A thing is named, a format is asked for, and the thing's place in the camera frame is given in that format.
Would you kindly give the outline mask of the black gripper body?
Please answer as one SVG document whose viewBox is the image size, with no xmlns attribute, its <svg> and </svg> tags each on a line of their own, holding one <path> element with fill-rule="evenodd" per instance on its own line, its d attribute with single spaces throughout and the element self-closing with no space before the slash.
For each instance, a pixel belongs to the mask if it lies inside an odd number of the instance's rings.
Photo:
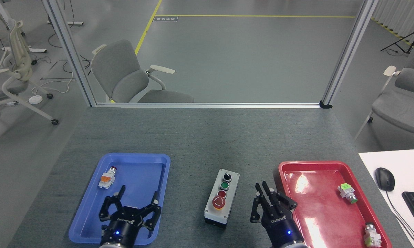
<svg viewBox="0 0 414 248">
<path fill-rule="evenodd" d="M 143 224 L 141 209 L 124 207 L 125 215 L 115 211 L 108 225 L 102 225 L 101 247 L 133 247 Z"/>
<path fill-rule="evenodd" d="M 293 217 L 270 217 L 271 224 L 262 224 L 272 248 L 305 248 L 304 238 Z"/>
</svg>

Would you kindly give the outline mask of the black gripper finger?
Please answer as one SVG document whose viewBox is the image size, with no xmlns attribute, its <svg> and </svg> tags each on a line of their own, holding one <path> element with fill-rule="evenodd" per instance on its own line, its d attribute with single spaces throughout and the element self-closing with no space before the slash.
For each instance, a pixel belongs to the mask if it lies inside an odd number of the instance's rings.
<svg viewBox="0 0 414 248">
<path fill-rule="evenodd" d="M 259 183 L 255 184 L 256 190 L 259 193 L 254 199 L 251 209 L 250 222 L 251 223 L 261 223 L 261 224 L 271 224 L 271 206 L 268 203 L 265 195 L 260 187 Z M 261 205 L 263 210 L 262 219 L 260 218 L 259 213 L 257 212 L 258 206 Z"/>
<path fill-rule="evenodd" d="M 292 217 L 297 207 L 297 202 L 286 196 L 271 190 L 267 182 L 262 182 L 265 194 L 262 194 L 262 210 L 264 217 Z"/>
<path fill-rule="evenodd" d="M 105 200 L 103 201 L 102 207 L 99 212 L 99 219 L 101 222 L 108 221 L 111 219 L 111 215 L 109 214 L 109 207 L 112 204 L 115 204 L 117 208 L 117 212 L 121 213 L 122 215 L 125 215 L 125 209 L 121 203 L 121 198 L 125 192 L 126 186 L 122 185 L 119 192 L 114 193 L 113 196 L 107 196 Z"/>
<path fill-rule="evenodd" d="M 141 210 L 141 217 L 143 219 L 142 227 L 145 227 L 149 231 L 153 231 L 155 226 L 161 216 L 162 207 L 159 206 L 159 193 L 157 191 L 154 192 L 151 203 Z M 147 215 L 152 213 L 152 217 L 146 220 L 145 218 Z"/>
</svg>

